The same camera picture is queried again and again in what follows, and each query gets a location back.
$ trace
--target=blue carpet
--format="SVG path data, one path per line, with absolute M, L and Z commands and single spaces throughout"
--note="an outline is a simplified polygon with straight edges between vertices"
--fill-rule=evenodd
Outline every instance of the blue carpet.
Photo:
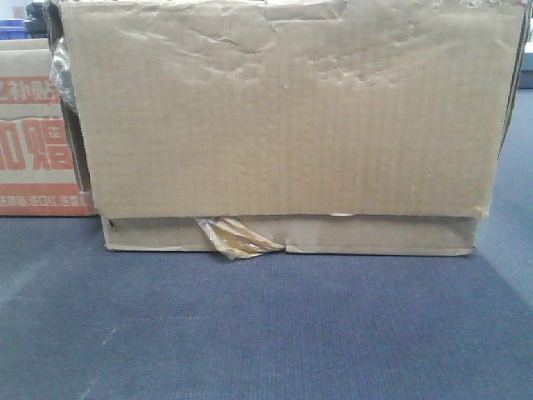
M 0 399 L 533 399 L 533 93 L 473 257 L 107 252 L 0 218 Z

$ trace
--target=box flap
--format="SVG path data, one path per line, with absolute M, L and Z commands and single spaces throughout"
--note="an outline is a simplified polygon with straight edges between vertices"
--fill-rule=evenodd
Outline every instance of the box flap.
M 483 217 L 520 0 L 71 2 L 108 218 Z

